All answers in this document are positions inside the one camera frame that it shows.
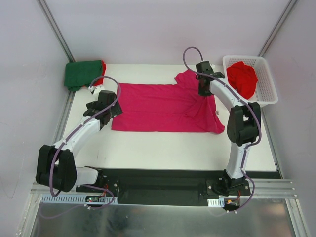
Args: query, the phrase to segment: white wall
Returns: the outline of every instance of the white wall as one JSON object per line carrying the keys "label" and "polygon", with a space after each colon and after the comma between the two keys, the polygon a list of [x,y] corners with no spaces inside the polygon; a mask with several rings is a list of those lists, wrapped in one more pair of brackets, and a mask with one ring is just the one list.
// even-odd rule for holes
{"label": "white wall", "polygon": [[266,59],[278,103],[265,107],[285,178],[294,179],[312,236],[316,236],[316,2],[301,0]]}
{"label": "white wall", "polygon": [[13,237],[61,116],[68,61],[37,1],[1,1],[0,22],[0,236]]}
{"label": "white wall", "polygon": [[258,55],[288,0],[47,3],[77,60],[182,64],[184,49],[197,46],[206,59],[222,64],[225,55]]}

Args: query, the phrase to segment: green cloth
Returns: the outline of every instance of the green cloth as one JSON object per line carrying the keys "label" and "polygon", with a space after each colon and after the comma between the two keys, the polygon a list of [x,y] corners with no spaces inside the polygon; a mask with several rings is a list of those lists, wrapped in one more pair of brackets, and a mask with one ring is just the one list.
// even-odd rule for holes
{"label": "green cloth", "polygon": [[93,79],[101,76],[101,74],[101,60],[67,63],[64,85],[70,91],[77,91],[84,85],[89,87]]}

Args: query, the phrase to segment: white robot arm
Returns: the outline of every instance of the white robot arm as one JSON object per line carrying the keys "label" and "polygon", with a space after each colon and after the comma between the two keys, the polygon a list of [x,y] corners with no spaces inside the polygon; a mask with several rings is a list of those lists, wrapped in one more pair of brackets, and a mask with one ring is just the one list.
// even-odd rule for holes
{"label": "white robot arm", "polygon": [[245,185],[244,168],[249,149],[257,137],[261,137],[260,105],[243,99],[224,82],[225,76],[221,72],[213,71],[208,61],[196,64],[196,69],[199,95],[214,94],[230,111],[226,129],[228,138],[232,142],[230,159],[222,180],[212,186],[212,190],[217,194],[228,196],[232,189]]}
{"label": "white robot arm", "polygon": [[[228,196],[230,190],[245,183],[243,168],[247,160],[247,150],[260,133],[260,126],[258,127],[255,121],[257,119],[260,123],[260,106],[257,103],[238,99],[236,91],[227,87],[221,80],[215,80],[214,78],[223,78],[224,75],[215,73],[208,61],[200,62],[196,67],[199,95],[210,96],[214,94],[230,111],[227,125],[227,134],[232,142],[230,159],[221,182],[214,184],[212,188],[217,194]],[[102,170],[93,167],[76,167],[74,162],[74,158],[84,144],[103,126],[107,125],[111,118],[122,113],[118,102],[104,111],[117,99],[114,92],[105,90],[94,92],[94,95],[98,95],[97,101],[86,105],[87,111],[84,112],[79,125],[71,131],[70,136],[66,136],[66,139],[62,139],[52,146],[44,145],[41,147],[36,175],[38,183],[50,186],[49,181],[51,181],[53,188],[64,192],[70,191],[75,185],[103,186]],[[54,166],[53,172],[51,172],[56,152],[59,163]]]}

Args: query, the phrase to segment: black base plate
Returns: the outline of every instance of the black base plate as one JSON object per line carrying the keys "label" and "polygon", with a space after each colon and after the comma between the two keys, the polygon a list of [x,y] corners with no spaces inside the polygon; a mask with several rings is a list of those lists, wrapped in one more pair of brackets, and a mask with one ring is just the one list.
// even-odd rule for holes
{"label": "black base plate", "polygon": [[[103,169],[103,174],[120,204],[208,206],[208,199],[218,199],[218,194],[208,186],[218,182],[223,171]],[[278,172],[247,174],[251,178],[280,178]],[[250,195],[250,189],[245,188],[247,184],[241,189],[242,196]],[[101,193],[87,187],[76,191]],[[237,191],[232,191],[232,195],[236,196]]]}
{"label": "black base plate", "polygon": [[[221,179],[207,180],[206,183],[207,183],[207,194],[218,196],[218,192],[216,192],[216,187],[219,187],[221,185]],[[241,196],[249,196],[251,193],[250,188],[249,188],[249,182],[247,180],[244,180],[242,185],[230,188],[229,195],[237,196],[238,191],[240,191]]]}

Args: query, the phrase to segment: white plastic basket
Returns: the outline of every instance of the white plastic basket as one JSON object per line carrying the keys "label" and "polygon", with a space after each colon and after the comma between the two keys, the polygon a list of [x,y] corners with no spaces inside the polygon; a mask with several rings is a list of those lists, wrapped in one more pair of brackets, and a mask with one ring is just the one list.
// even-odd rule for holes
{"label": "white plastic basket", "polygon": [[225,77],[227,78],[227,68],[240,61],[253,67],[258,79],[256,91],[249,101],[258,102],[261,107],[268,104],[275,104],[278,101],[277,91],[268,63],[264,58],[255,56],[225,56],[223,57]]}

